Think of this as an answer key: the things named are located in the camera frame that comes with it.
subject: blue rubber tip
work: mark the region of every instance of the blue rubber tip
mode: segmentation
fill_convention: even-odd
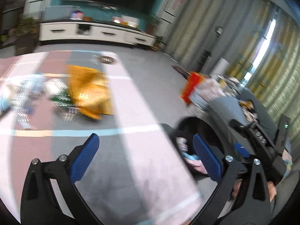
[[[83,178],[88,166],[90,165],[93,157],[95,156],[100,145],[98,135],[93,135],[86,143],[84,149],[80,152],[76,160],[70,168],[70,179],[74,184]]]
[[[199,134],[196,134],[194,136],[193,146],[197,155],[200,157],[205,169],[207,170],[209,177],[213,181],[220,183],[222,181],[222,164],[212,151],[212,148],[215,146],[206,144]]]
[[[242,157],[244,157],[244,158],[250,157],[250,153],[247,151],[247,149],[245,147],[242,146],[241,143],[234,143],[233,146],[234,146],[234,149],[238,153],[240,153]]]

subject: silver screw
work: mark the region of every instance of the silver screw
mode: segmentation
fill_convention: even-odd
[[[258,160],[258,159],[254,159],[253,161],[254,161],[255,165],[259,165],[260,164],[260,160]]]
[[[67,159],[66,155],[61,155],[58,160],[60,160],[61,162],[64,162]]]
[[[38,159],[33,159],[32,161],[31,161],[31,163],[33,164],[33,165],[36,165],[37,163],[38,163]]]
[[[228,162],[232,162],[233,161],[233,157],[232,156],[226,156],[225,160]]]

